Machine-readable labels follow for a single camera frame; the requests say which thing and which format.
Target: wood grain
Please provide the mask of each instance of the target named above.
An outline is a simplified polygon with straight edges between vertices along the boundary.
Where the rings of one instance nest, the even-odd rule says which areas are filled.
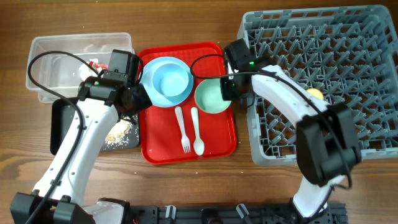
[[[51,106],[25,88],[27,56],[37,36],[128,32],[136,52],[148,47],[236,39],[248,11],[385,4],[395,1],[98,1],[5,0],[0,3],[0,223],[12,223],[10,202],[30,192],[50,165]],[[100,197],[133,205],[235,205],[287,202],[299,187],[297,166],[260,167],[251,160],[245,109],[233,105],[238,147],[229,157],[155,167],[139,148],[101,153],[90,175],[86,204]],[[354,188],[332,200],[347,204],[350,223],[398,222],[398,159],[364,161]]]

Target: green bowl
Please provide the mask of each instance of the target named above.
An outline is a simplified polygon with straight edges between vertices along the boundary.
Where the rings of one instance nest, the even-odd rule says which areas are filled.
[[[195,90],[195,103],[199,109],[209,114],[221,113],[231,104],[230,101],[223,100],[220,79],[201,82]]]

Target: yellow object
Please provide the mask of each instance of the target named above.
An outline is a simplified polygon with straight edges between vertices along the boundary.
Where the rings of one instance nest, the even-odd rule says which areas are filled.
[[[309,88],[309,89],[307,89],[307,92],[309,92],[311,95],[315,96],[319,100],[323,100],[322,92],[317,90],[316,88]]]

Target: blue plate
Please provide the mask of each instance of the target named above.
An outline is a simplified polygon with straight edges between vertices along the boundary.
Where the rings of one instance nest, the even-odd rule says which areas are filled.
[[[161,95],[158,91],[155,90],[155,87],[152,84],[152,77],[154,75],[154,72],[157,68],[166,63],[177,64],[184,68],[188,73],[187,89],[185,89],[180,95],[173,98],[166,98],[164,95]],[[151,60],[148,64],[145,65],[144,73],[142,75],[140,83],[144,85],[145,90],[147,91],[148,96],[154,106],[169,108],[179,105],[188,98],[193,88],[193,76],[191,75],[188,65],[180,59],[174,57],[160,57]]]

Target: gray dish rack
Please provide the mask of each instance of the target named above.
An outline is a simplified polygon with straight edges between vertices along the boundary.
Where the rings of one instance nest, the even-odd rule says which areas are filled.
[[[238,32],[303,88],[353,110],[364,159],[398,157],[398,38],[385,6],[247,12]],[[295,129],[267,100],[248,109],[251,154],[260,166],[295,164]]]

